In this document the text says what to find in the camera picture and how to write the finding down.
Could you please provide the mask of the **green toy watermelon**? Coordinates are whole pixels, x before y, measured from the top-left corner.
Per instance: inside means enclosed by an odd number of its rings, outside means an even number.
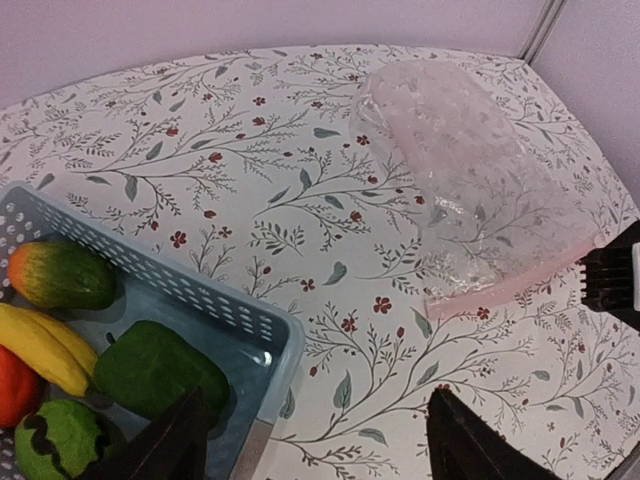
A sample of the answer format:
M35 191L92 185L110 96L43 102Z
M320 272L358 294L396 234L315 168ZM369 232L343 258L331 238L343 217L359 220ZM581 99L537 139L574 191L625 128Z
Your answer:
M75 479L115 446L103 419L75 400L47 401L15 429L17 466L28 479Z

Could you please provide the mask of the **clear zip top bag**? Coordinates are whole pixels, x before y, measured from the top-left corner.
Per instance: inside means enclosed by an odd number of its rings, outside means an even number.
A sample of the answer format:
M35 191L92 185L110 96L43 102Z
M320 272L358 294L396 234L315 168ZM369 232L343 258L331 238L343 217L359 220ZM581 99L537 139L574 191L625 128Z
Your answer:
M604 244L604 236L526 148L490 94L448 61L408 60L369 74L353 133L399 162L423 201L416 224L425 309L447 316L509 301Z

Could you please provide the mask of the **orange toy fruit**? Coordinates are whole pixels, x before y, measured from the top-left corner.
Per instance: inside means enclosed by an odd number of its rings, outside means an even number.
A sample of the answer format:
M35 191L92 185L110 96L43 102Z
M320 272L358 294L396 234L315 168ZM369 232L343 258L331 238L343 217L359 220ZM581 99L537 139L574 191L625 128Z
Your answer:
M16 427L38 410L44 394L43 379L10 350L1 347L1 428Z

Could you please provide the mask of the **green orange toy mango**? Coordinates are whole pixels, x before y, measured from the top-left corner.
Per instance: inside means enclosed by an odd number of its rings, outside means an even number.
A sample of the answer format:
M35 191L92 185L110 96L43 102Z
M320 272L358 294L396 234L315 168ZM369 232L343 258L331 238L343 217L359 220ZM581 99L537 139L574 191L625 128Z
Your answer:
M102 310L116 298L111 263L71 242L31 242L9 256L11 286L43 309Z

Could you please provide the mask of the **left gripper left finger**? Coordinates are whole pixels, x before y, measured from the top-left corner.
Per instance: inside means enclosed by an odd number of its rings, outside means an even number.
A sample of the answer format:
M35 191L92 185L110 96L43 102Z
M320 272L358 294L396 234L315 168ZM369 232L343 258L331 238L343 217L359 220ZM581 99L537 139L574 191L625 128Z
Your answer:
M109 479L202 479L208 419L197 387L172 404L109 461Z

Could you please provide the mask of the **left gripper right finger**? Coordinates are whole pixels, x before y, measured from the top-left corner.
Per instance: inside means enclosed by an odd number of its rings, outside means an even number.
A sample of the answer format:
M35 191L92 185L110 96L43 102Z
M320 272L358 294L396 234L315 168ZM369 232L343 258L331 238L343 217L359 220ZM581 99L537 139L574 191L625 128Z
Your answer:
M434 479L553 479L555 474L509 445L454 393L436 389L427 440Z

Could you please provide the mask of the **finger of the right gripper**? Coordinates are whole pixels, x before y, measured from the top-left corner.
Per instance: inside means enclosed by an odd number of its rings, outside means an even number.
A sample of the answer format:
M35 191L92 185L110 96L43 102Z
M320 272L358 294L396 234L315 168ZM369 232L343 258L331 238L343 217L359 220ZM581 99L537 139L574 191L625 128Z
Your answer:
M581 303L639 329L639 221L580 259Z

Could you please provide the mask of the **yellow toy banana bunch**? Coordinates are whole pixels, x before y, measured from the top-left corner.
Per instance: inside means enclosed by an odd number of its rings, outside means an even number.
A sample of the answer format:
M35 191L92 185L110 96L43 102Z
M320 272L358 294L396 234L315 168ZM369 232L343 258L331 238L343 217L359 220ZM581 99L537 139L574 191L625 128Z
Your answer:
M2 303L1 345L68 395L84 398L90 392L98 354L63 322Z

